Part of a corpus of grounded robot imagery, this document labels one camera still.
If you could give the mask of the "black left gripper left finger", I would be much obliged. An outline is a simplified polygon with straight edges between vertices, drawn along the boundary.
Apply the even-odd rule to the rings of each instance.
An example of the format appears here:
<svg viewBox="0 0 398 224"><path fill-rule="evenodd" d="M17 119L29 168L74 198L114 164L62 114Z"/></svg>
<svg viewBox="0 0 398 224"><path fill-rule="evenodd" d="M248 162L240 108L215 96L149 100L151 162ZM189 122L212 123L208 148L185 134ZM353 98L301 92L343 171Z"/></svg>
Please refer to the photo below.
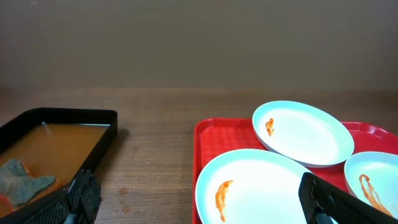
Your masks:
<svg viewBox="0 0 398 224"><path fill-rule="evenodd" d="M88 170L81 170L68 190L25 222L27 224L94 224L101 204L101 186Z"/></svg>

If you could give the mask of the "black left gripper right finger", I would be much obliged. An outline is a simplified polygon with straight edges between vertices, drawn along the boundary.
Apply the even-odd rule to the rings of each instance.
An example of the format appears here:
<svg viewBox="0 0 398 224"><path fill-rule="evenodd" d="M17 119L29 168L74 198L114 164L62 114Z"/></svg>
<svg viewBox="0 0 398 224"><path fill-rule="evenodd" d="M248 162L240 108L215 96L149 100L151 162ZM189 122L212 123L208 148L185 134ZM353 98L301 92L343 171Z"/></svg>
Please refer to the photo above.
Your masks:
<svg viewBox="0 0 398 224"><path fill-rule="evenodd" d="M397 224L397 219L311 172L303 174L298 196L307 224Z"/></svg>

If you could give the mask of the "orange green scrub sponge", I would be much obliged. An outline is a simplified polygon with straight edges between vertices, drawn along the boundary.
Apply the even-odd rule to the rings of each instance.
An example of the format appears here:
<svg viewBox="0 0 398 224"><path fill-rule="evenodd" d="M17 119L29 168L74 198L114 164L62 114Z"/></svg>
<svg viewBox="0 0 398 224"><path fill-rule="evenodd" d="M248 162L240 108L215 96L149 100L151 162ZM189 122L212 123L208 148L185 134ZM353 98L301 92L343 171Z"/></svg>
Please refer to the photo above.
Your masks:
<svg viewBox="0 0 398 224"><path fill-rule="evenodd" d="M1 217L38 200L62 185L54 176L35 177L18 159L1 166Z"/></svg>

